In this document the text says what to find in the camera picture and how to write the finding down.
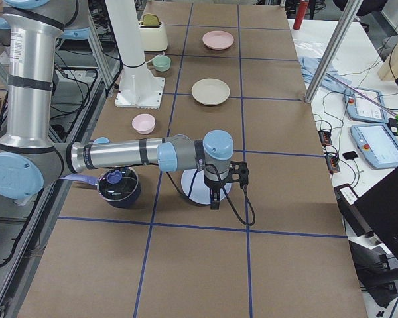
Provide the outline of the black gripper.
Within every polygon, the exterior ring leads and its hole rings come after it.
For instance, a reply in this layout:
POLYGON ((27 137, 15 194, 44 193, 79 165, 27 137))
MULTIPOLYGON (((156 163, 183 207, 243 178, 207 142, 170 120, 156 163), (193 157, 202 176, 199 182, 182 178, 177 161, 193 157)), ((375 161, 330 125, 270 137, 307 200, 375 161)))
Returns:
POLYGON ((204 171, 204 183, 210 189, 210 209, 218 210, 220 208, 220 199, 226 197, 226 192, 231 189, 230 177, 227 175, 217 175, 208 170, 204 171))

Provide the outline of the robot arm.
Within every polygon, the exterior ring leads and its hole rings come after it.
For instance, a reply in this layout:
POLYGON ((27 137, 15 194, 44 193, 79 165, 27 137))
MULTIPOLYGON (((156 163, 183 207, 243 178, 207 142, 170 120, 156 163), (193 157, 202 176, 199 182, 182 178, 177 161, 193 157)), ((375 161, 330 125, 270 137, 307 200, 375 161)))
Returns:
POLYGON ((4 1, 9 23, 7 130, 0 138, 0 195, 26 199, 68 174, 156 165, 163 172, 197 169, 217 209, 232 172, 233 139, 222 130, 193 141, 184 135, 106 144, 55 143, 49 138, 56 41, 90 35, 87 1, 4 1))

